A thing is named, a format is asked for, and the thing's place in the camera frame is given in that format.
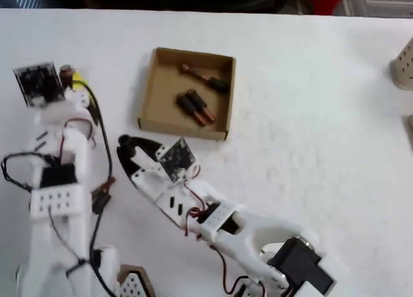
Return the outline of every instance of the robotic arm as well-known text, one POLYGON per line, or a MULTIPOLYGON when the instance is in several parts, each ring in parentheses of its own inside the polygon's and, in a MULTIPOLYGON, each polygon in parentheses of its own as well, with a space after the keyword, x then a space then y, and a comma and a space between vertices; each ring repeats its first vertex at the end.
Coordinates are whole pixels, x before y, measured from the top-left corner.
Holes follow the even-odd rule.
POLYGON ((193 232, 224 263, 223 254, 246 272, 237 296, 266 296, 267 291, 271 296, 335 296, 337 269, 330 256, 314 250, 316 238, 291 222, 253 214, 190 176, 195 158, 183 138, 168 147, 124 135, 117 155, 135 188, 186 235, 193 232), (153 160, 149 167, 139 165, 136 148, 153 160), (277 252, 263 255, 263 247, 273 243, 279 245, 277 252))
MULTIPOLYGON (((6 156, 1 163, 7 181, 31 193, 32 233, 29 260, 17 272, 18 297, 47 296, 48 279, 63 270, 66 285, 57 284, 50 296, 155 296, 143 269, 120 265, 113 247, 94 247, 101 214, 92 237, 92 196, 86 190, 88 156, 101 125, 109 158, 108 195, 112 176, 110 151, 97 100, 71 67, 60 79, 51 63, 15 70, 26 104, 35 107, 35 132, 28 151, 6 156), (9 159, 28 156, 32 184, 22 184, 7 173, 9 159)), ((339 268, 318 251, 317 238, 281 218, 249 212, 227 200, 205 180, 192 175, 194 155, 181 138, 168 147, 127 135, 119 138, 117 155, 130 181, 151 203, 188 235, 194 233, 246 272, 235 296, 351 296, 343 292, 339 268), (136 148, 152 163, 139 164, 136 148), (274 246, 269 251, 268 245, 274 246)))
MULTIPOLYGON (((101 214, 90 237, 92 195, 86 180, 99 125, 108 151, 93 92, 70 66, 61 68, 60 79, 52 63, 19 68, 15 75, 26 104, 37 110, 28 151, 10 154, 1 164, 5 179, 31 194, 30 254, 16 273, 18 297, 118 297, 126 288, 132 297, 153 296, 143 269, 121 266, 111 246, 94 246, 101 214), (31 185, 8 175, 7 161, 16 157, 28 157, 31 185), (66 280, 50 281, 58 271, 66 280)), ((110 159, 106 196, 111 165, 110 159)))

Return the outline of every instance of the white 3d-printed part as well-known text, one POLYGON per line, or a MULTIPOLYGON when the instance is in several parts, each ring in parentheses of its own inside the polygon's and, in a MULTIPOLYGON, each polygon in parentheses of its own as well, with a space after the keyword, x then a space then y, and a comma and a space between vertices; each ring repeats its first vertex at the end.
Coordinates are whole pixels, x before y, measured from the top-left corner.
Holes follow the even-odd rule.
POLYGON ((121 297, 146 297, 141 280, 136 273, 130 273, 121 286, 121 297))
POLYGON ((85 207, 85 193, 79 184, 53 186, 32 191, 30 216, 33 220, 53 216, 80 214, 85 207))

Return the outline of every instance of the black circuit board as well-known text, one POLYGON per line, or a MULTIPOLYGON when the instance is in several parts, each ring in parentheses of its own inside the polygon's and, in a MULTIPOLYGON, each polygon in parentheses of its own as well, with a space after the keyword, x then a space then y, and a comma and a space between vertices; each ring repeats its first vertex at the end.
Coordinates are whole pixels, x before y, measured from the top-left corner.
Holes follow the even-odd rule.
POLYGON ((65 93, 53 63, 14 69, 21 93, 28 107, 65 100, 65 93))
POLYGON ((188 144, 184 138, 181 138, 166 152, 159 162, 168 174, 173 183, 179 179, 179 173, 189 167, 195 162, 195 156, 189 149, 188 144))

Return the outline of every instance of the brown cardboard tray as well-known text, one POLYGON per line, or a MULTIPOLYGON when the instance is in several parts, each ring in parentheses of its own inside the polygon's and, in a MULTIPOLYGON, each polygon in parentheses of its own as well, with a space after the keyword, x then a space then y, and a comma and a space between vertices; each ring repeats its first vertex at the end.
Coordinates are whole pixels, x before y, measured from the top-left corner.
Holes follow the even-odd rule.
POLYGON ((137 119, 142 130, 203 139, 225 140, 230 128, 234 95, 236 60, 232 57, 157 48, 152 53, 145 98, 137 119), (186 63, 199 73, 226 81, 228 94, 220 94, 197 79, 182 74, 179 65, 186 63), (176 104, 176 95, 195 89, 209 111, 216 117, 213 124, 200 127, 176 104))

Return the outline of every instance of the white table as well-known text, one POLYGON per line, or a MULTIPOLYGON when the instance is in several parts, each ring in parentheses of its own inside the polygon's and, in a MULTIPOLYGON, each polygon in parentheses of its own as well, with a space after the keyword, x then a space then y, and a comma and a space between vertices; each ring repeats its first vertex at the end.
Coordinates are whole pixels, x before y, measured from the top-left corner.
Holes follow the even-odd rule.
MULTIPOLYGON (((32 124, 12 68, 76 66, 99 98, 117 178, 98 241, 115 245, 122 262, 144 266, 158 296, 223 296, 216 253, 156 212, 116 158, 124 133, 177 139, 137 128, 158 46, 237 59, 228 141, 187 139, 205 179, 253 211, 317 231, 361 282, 360 296, 411 295, 413 153, 402 117, 413 112, 413 92, 392 84, 388 62, 411 38, 413 21, 2 10, 0 27, 1 155, 21 150, 32 124)), ((98 143, 94 185, 106 174, 98 143)), ((22 177, 22 168, 14 173, 22 177)), ((28 200, 0 182, 1 296, 13 296, 28 252, 28 200)), ((230 265, 231 280, 239 272, 230 265)))

